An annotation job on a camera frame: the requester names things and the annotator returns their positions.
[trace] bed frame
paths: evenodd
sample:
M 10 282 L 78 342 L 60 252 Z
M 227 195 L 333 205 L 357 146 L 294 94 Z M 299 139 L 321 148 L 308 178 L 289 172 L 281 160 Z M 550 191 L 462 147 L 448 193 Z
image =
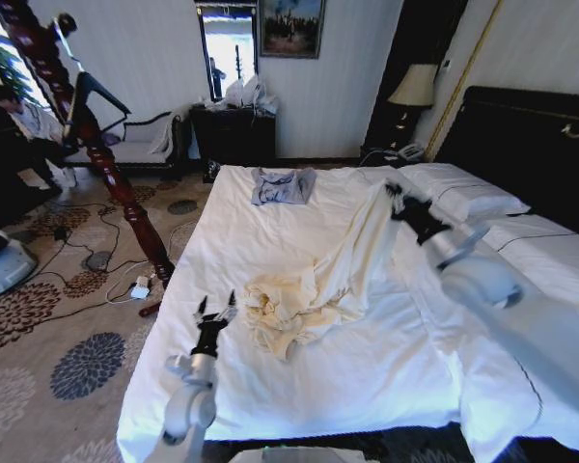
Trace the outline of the bed frame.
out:
M 579 95 L 470 87 L 435 162 L 579 233 Z

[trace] floor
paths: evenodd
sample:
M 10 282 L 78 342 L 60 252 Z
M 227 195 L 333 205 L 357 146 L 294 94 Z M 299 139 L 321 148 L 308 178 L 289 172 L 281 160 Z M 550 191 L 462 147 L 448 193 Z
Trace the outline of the floor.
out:
M 162 297 L 153 279 L 146 301 L 128 286 L 150 275 L 130 226 L 100 178 L 77 170 L 79 185 L 5 231 L 39 259 L 38 273 L 0 296 L 0 463 L 115 463 L 122 397 L 153 319 L 139 309 Z M 176 261 L 206 204 L 201 174 L 182 181 L 136 177 L 135 193 Z M 67 231 L 56 240 L 54 232 Z M 205 461 L 241 449 L 301 445 L 360 449 L 382 462 L 471 462 L 458 425 L 412 427 L 284 442 L 207 443 Z M 517 443 L 498 460 L 525 462 Z

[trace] white wall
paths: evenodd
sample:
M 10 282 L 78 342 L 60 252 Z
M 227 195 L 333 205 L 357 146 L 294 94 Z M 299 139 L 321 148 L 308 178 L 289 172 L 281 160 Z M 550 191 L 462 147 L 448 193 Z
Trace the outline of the white wall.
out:
M 437 77 L 437 102 L 424 113 L 417 140 L 428 143 L 494 4 L 470 0 L 449 50 L 453 69 Z M 434 151 L 471 85 L 579 94 L 579 0 L 503 0 Z
M 200 26 L 191 0 L 30 0 L 41 24 L 67 12 L 69 37 L 84 68 L 142 121 L 209 96 Z M 71 80 L 76 66 L 61 48 Z M 120 115 L 100 97 L 91 106 L 101 125 Z
M 358 155 L 400 4 L 328 0 L 319 59 L 260 58 L 267 89 L 280 98 L 277 155 Z M 129 107 L 133 120 L 209 96 L 192 0 L 30 0 L 30 5 L 41 24 L 60 12 L 75 18 L 73 53 Z M 76 73 L 73 64 L 68 69 Z M 101 125 L 118 116 L 98 99 L 91 106 Z
M 328 0 L 319 59 L 260 58 L 267 89 L 281 101 L 278 156 L 358 156 L 400 4 Z

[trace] bedpost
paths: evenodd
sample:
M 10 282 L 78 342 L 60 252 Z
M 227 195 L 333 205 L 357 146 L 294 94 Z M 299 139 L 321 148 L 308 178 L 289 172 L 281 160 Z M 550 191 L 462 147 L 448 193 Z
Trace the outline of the bedpost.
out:
M 47 82 L 55 106 L 65 121 L 73 87 L 69 82 L 69 73 L 58 55 L 53 27 L 41 27 L 27 0 L 0 0 L 0 16 L 14 46 L 30 60 L 37 76 Z M 72 18 L 66 14 L 61 16 L 60 22 L 65 33 L 76 28 Z M 101 139 L 97 119 L 88 108 L 82 117 L 78 137 L 87 147 L 93 164 L 103 173 L 105 186 L 111 196 L 123 205 L 124 218 L 133 228 L 144 254 L 154 265 L 156 275 L 166 286 L 174 272 L 174 265 L 170 262 L 163 241 L 152 226 L 148 213 L 135 200 L 130 183 L 116 167 L 112 151 Z

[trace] white robot vacuum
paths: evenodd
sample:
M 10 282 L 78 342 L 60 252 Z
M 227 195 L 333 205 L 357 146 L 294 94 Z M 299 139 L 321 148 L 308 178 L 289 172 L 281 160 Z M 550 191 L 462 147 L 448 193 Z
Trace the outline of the white robot vacuum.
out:
M 37 259 L 16 239 L 0 231 L 0 293 L 17 285 L 37 267 Z

